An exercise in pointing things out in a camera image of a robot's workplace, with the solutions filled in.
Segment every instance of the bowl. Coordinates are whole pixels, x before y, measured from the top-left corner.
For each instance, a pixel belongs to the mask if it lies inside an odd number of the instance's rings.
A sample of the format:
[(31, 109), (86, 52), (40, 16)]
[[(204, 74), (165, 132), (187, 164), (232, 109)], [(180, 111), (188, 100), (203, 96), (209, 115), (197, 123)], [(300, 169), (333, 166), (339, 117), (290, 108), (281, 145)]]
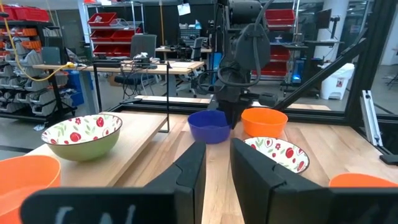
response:
[(267, 137), (250, 138), (244, 142), (296, 174), (305, 171), (310, 165), (305, 151), (290, 142)]
[(61, 165), (50, 156), (19, 156), (0, 161), (0, 223), (22, 223), (19, 209), (30, 194), (60, 186)]
[(199, 111), (188, 117), (189, 128), (196, 141), (218, 144), (228, 139), (231, 127), (224, 112), (217, 110)]
[(88, 161), (109, 152), (119, 138), (122, 119), (96, 114), (68, 119), (51, 126), (42, 140), (59, 157), (70, 161)]
[(367, 174), (346, 173), (332, 178), (329, 187), (398, 187), (397, 183)]
[(244, 132), (252, 137), (279, 138), (286, 123), (286, 114), (269, 108), (250, 108), (242, 113)]

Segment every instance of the office chair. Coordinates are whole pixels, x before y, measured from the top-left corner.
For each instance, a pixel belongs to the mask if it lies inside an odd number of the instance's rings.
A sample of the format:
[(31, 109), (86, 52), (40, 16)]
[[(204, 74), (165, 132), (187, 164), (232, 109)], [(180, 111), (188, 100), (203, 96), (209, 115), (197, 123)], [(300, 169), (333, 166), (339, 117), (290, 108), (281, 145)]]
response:
[[(157, 36), (153, 34), (136, 34), (132, 36), (130, 57), (134, 58), (134, 56), (141, 52), (146, 52), (148, 57), (155, 57), (156, 37)], [(154, 91), (151, 87), (155, 82), (154, 75), (148, 75), (148, 73), (127, 74), (127, 72), (125, 72), (122, 75), (116, 75), (114, 81), (127, 85), (132, 91), (137, 90), (138, 95), (141, 94), (141, 90), (144, 90), (145, 95), (147, 95), (145, 87), (149, 86), (152, 95), (154, 95)]]
[[(203, 40), (205, 40), (205, 39), (206, 39), (205, 37), (199, 37), (199, 38), (195, 39), (195, 42), (193, 43), (193, 47), (192, 47), (192, 54), (191, 54), (192, 61), (196, 61), (196, 62), (200, 61), (201, 44), (202, 44)], [(185, 83), (181, 84), (177, 88), (177, 92), (182, 91), (182, 90), (189, 90), (190, 92), (193, 93), (193, 97), (196, 98), (197, 93), (196, 93), (195, 89), (197, 87), (197, 77), (199, 76), (199, 74), (201, 74), (201, 72), (203, 72), (203, 70), (200, 68), (200, 70), (192, 71), (192, 73), (189, 75), (180, 75), (179, 77)]]

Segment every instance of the floral bowl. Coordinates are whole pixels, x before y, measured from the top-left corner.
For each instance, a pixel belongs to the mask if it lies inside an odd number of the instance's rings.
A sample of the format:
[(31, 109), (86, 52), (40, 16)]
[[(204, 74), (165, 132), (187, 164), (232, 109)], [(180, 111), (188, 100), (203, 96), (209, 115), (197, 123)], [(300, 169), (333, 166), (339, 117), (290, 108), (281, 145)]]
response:
[(122, 119), (96, 114), (68, 119), (49, 127), (42, 140), (59, 157), (88, 161), (109, 152), (119, 138)]
[(305, 171), (310, 165), (304, 150), (290, 142), (267, 137), (246, 139), (244, 142), (296, 174)]

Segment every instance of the blue bowl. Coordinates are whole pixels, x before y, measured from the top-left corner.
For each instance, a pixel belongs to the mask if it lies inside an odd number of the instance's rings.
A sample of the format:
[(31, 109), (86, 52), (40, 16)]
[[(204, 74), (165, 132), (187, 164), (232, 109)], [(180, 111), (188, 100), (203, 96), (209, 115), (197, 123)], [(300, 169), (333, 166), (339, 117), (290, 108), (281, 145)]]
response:
[(207, 144), (217, 144), (228, 139), (231, 127), (226, 122), (224, 112), (216, 110), (200, 111), (188, 117), (193, 138)]

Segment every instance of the white trash can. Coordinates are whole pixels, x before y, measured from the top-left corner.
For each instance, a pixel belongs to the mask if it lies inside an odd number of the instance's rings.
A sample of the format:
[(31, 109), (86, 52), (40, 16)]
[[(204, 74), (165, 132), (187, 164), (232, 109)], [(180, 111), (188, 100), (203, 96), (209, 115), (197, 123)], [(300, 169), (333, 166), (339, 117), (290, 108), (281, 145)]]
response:
[[(329, 64), (324, 64), (322, 68), (326, 68)], [(322, 82), (321, 98), (325, 100), (329, 100), (330, 98), (342, 100), (348, 81), (353, 76), (354, 69), (354, 64), (347, 63), (325, 79)]]

